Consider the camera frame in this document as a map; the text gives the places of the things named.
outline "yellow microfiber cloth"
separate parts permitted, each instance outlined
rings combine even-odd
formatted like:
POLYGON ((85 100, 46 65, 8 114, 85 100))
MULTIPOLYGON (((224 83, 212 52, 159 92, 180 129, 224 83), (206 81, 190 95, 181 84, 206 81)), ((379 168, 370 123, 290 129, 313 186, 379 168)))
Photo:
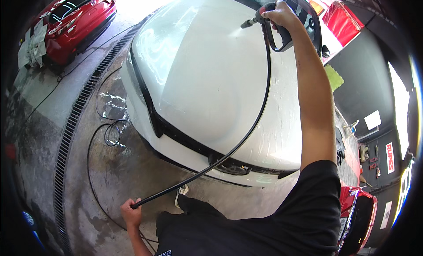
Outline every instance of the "yellow microfiber cloth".
POLYGON ((332 87, 332 92, 338 89, 344 83, 342 77, 332 68, 331 65, 326 64, 325 66, 327 77, 329 78, 330 86, 332 87))

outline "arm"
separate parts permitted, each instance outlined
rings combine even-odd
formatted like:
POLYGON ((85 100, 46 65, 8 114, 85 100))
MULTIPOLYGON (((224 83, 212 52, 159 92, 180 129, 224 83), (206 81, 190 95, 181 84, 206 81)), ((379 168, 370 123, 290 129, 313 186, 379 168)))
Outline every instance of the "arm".
POLYGON ((140 223, 141 223, 141 207, 137 209, 132 209, 131 205, 135 204, 134 200, 128 199, 121 206, 121 214, 125 220, 126 227, 128 228, 128 235, 130 237, 132 248, 134 249, 135 256, 152 256, 151 252, 148 250, 147 246, 143 242, 140 233, 140 223))
POLYGON ((285 27, 293 41, 302 128, 300 170, 322 159, 336 163, 332 89, 313 43, 301 21, 282 0, 276 0, 275 10, 264 12, 262 16, 285 27))

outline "pressure washer gun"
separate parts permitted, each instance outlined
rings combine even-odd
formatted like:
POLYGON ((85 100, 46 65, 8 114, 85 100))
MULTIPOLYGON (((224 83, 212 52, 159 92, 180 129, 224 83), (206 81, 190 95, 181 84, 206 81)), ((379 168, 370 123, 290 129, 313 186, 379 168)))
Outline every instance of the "pressure washer gun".
POLYGON ((244 28, 250 27, 255 23, 261 24, 263 33, 265 34, 265 37, 267 38, 267 41, 270 44, 270 47, 273 49, 273 51, 283 52, 292 46, 291 35, 289 34, 288 30, 285 27, 275 24, 276 28, 278 29, 279 35, 282 37, 282 42, 283 42, 282 47, 277 48, 275 45, 275 41, 273 39, 272 29, 270 27, 270 19, 265 19, 262 17, 262 13, 274 10, 275 7, 276 7, 276 3, 274 2, 270 2, 261 6, 256 11, 256 16, 253 19, 246 20, 243 24, 241 24, 241 28, 244 29, 244 28))

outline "person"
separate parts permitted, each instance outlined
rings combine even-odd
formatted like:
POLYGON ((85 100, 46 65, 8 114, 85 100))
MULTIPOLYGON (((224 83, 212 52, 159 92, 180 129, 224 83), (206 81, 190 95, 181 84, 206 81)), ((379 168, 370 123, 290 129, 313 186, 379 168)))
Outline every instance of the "person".
MULTIPOLYGON (((296 185, 275 213, 264 218, 227 219, 210 204, 178 190, 180 215, 162 212, 156 222, 156 256, 333 255, 340 230, 341 183, 336 166, 334 103, 325 69, 300 20, 282 0, 263 17, 292 36, 301 110, 302 155, 296 185)), ((151 255, 140 236, 141 207, 121 206, 137 256, 151 255)))

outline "rupes sign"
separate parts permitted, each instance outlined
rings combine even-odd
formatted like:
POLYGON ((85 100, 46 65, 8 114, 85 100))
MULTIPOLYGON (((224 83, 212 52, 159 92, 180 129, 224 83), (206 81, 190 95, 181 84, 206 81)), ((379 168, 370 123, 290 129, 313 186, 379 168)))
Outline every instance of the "rupes sign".
POLYGON ((394 148, 392 147, 392 142, 386 146, 386 159, 388 161, 388 174, 395 171, 394 165, 394 148))

